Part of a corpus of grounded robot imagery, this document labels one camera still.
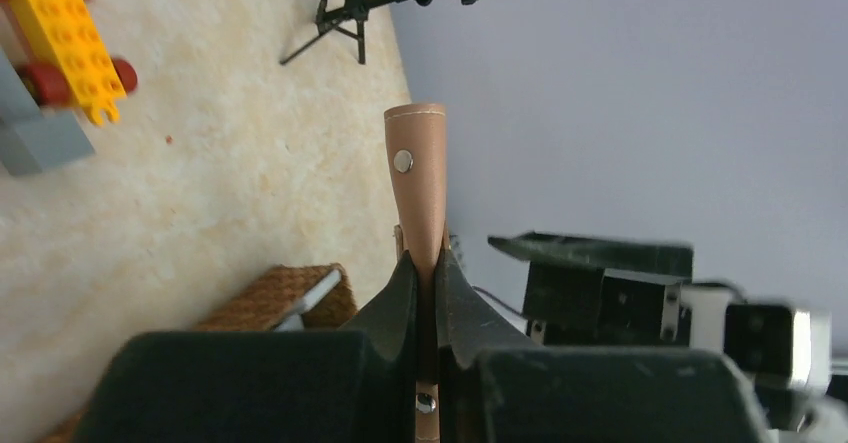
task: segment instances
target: cable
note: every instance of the cable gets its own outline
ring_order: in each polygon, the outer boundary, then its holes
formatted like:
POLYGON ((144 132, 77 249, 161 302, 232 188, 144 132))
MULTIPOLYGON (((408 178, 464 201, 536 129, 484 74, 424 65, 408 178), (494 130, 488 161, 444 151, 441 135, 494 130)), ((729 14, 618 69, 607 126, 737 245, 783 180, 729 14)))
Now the cable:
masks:
POLYGON ((505 303, 502 299, 500 299, 500 298, 498 298, 497 296, 493 295, 493 294, 492 294, 489 290, 487 290, 487 289, 485 289, 485 288, 480 288, 479 286, 472 286, 471 288, 473 288, 473 289, 474 289, 474 291, 476 291, 477 293, 480 293, 481 295, 485 295, 485 296, 487 296, 487 297, 491 298, 491 299, 492 299, 495 303, 497 303, 497 304, 498 304, 501 308, 505 309, 506 311, 508 311, 509 313, 511 313, 513 316, 517 316, 517 317, 519 317, 519 318, 524 318, 524 315, 522 315, 520 311, 518 311, 518 310, 516 310, 515 308, 513 308, 513 307, 509 306, 508 304, 506 304, 506 303, 505 303))
POLYGON ((739 301, 743 303, 748 302, 748 299, 745 298, 745 293, 742 291, 742 289, 730 282, 729 280, 696 280, 684 283, 684 285, 695 286, 700 288, 722 288, 725 290, 729 290, 731 293, 733 293, 733 296, 735 296, 739 301))

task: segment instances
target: stitching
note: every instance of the stitching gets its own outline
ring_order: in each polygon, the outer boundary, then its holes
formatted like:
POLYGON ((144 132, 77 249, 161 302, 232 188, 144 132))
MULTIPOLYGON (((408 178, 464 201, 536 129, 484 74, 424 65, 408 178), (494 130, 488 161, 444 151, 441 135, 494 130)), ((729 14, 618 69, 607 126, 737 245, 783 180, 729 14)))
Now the stitching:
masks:
POLYGON ((395 118, 400 118, 400 117, 402 117, 402 116, 412 116, 412 115, 439 115, 439 116, 445 116, 445 113, 444 113, 443 111, 436 111, 436 110, 410 111, 410 112, 407 112, 407 113, 398 113, 397 115, 392 115, 392 116, 390 116, 390 117, 386 118, 386 121, 394 120, 395 118))

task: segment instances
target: tripod leg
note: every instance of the tripod leg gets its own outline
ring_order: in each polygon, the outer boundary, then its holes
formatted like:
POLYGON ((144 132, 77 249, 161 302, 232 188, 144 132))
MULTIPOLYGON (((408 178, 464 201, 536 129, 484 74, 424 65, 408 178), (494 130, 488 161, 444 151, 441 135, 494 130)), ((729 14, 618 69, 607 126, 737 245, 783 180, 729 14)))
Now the tripod leg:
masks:
POLYGON ((324 12, 327 11, 327 2, 329 0, 321 0, 318 2, 318 14, 315 15, 315 24, 318 25, 318 31, 321 31, 321 25, 325 24, 322 22, 324 19, 324 12))
POLYGON ((295 50, 295 52, 294 52, 294 53, 292 53, 292 54, 290 54, 289 56, 287 56, 287 57, 283 58, 282 60, 280 60, 280 65, 283 65, 283 66, 287 65, 290 61, 292 61, 293 59, 295 59, 295 58, 297 58, 298 56, 300 56, 300 54, 301 54, 301 53, 303 53, 304 51, 308 50, 308 49, 309 49, 312 45, 314 45, 315 43, 318 43, 318 41, 319 41, 321 38, 324 38, 324 37, 327 35, 327 33, 330 33, 331 31, 333 31, 333 30, 337 29, 337 28, 339 27, 339 25, 341 25, 341 24, 342 24, 342 20, 336 20, 336 21, 332 22, 332 23, 330 24, 330 26, 329 26, 328 28, 326 28, 324 31, 320 31, 320 30, 319 30, 319 31, 318 31, 318 36, 316 36, 316 37, 312 38, 311 40, 307 41, 307 42, 306 42, 303 46, 301 46, 300 48, 298 48, 297 50, 295 50))
POLYGON ((365 64, 365 22, 356 21, 356 42, 359 44, 359 64, 365 64))

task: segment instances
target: red lego wheel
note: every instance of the red lego wheel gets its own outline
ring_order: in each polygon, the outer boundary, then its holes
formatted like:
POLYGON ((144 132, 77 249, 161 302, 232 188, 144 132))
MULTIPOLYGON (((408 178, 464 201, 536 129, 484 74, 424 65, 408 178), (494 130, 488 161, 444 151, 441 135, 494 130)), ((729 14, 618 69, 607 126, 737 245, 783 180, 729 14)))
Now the red lego wheel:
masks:
POLYGON ((17 68, 18 76, 38 106, 66 106, 71 86, 58 68, 49 63, 30 63, 17 68))
POLYGON ((127 94, 132 93, 138 88, 138 74, 135 68, 123 58, 112 58, 112 66, 115 67, 115 73, 118 74, 118 79, 121 80, 121 86, 127 94))

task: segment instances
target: gray lego brick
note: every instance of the gray lego brick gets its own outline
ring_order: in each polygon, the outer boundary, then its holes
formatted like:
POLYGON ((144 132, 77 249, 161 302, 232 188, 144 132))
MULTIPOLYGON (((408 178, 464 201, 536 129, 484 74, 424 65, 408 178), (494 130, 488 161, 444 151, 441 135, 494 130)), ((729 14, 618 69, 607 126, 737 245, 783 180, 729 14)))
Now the gray lego brick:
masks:
POLYGON ((32 175, 94 154, 73 113, 0 123, 0 162, 12 176, 32 175))
POLYGON ((0 121, 27 120, 40 114, 41 110, 4 53, 0 58, 0 121))

